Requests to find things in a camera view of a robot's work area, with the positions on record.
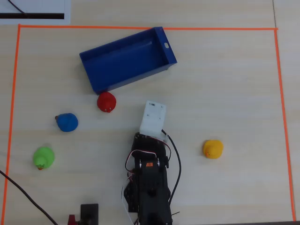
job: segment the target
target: rubber duck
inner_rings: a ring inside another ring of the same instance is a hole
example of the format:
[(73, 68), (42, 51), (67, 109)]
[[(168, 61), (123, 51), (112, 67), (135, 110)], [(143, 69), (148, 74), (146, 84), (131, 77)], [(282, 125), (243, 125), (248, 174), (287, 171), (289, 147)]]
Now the rubber duck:
[(116, 107), (116, 104), (115, 96), (109, 92), (102, 92), (97, 100), (98, 108), (105, 113), (110, 113)]
[(63, 132), (71, 132), (78, 126), (78, 119), (72, 113), (64, 113), (55, 117), (58, 127)]
[(223, 152), (223, 144), (219, 140), (208, 140), (203, 145), (206, 158), (219, 158)]
[(49, 147), (40, 147), (33, 154), (33, 163), (39, 169), (49, 168), (54, 162), (54, 152)]

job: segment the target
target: blue rubber duck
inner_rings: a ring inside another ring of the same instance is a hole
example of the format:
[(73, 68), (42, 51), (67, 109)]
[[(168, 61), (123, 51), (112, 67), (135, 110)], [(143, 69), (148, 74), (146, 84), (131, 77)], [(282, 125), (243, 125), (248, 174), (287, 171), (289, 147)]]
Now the blue rubber duck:
[(58, 127), (63, 132), (71, 132), (78, 126), (78, 119), (72, 113), (64, 113), (55, 117)]

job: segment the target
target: yellow rubber duck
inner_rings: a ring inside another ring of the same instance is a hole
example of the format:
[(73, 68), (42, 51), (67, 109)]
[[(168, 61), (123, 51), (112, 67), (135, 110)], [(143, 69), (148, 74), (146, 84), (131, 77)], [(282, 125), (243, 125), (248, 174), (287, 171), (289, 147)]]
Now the yellow rubber duck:
[(207, 158), (219, 158), (223, 152), (223, 144), (219, 140), (208, 140), (203, 145), (203, 153)]

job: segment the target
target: orange tape border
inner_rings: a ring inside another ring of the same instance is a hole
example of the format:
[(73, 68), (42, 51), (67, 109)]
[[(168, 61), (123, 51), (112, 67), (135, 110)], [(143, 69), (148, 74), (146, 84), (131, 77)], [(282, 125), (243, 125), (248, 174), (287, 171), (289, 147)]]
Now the orange tape border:
[[(10, 119), (9, 119), (9, 133), (8, 133), (8, 143), (7, 143), (7, 161), (6, 161), (6, 175), (9, 172), (9, 162), (10, 162), (10, 152), (11, 152), (11, 140), (12, 140), (12, 130), (13, 130), (13, 120), (14, 120), (14, 104), (15, 104), (15, 83), (16, 83), (16, 73), (18, 66), (18, 55), (19, 55), (19, 45), (20, 45), (20, 34), (21, 28), (64, 28), (64, 29), (121, 29), (121, 30), (146, 30), (151, 27), (127, 27), (127, 26), (59, 26), (59, 25), (21, 25), (18, 24), (17, 32), (17, 41), (15, 47), (15, 65), (14, 65), (14, 76), (13, 76), (13, 87), (11, 94), (11, 105), (10, 105)], [(281, 107), (283, 115), (283, 124), (285, 130), (285, 147), (286, 147), (286, 158), (288, 166), (288, 175), (289, 175), (289, 187), (290, 187), (290, 198), (291, 198), (291, 208), (292, 208), (292, 219), (296, 221), (295, 213), (295, 204), (294, 204), (294, 194), (293, 194), (293, 177), (292, 177), (292, 167), (291, 167), (291, 157), (290, 157), (290, 148), (288, 141), (288, 132), (287, 132), (287, 123), (285, 115), (285, 100), (282, 86), (282, 77), (281, 77), (281, 67), (280, 67), (280, 58), (279, 58), (279, 48), (278, 48), (278, 38), (277, 30), (278, 28), (202, 28), (202, 27), (164, 27), (164, 30), (273, 30), (274, 39), (275, 39), (275, 49), (276, 49), (276, 58), (277, 58), (277, 70), (278, 70), (278, 79), (279, 79), (279, 88), (280, 88), (280, 97), (281, 97)], [(8, 190), (8, 180), (5, 179), (4, 182), (4, 194), (3, 194), (3, 204), (2, 204), (2, 216), (1, 216), (1, 225), (4, 225), (5, 219), (5, 209), (6, 209), (6, 199), (7, 199), (7, 190)]]

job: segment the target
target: blue box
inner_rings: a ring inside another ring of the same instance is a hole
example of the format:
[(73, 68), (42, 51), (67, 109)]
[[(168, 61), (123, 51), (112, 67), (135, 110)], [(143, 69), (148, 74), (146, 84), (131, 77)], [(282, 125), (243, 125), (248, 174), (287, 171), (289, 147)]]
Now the blue box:
[(142, 31), (79, 55), (97, 94), (167, 70), (177, 63), (162, 27)]

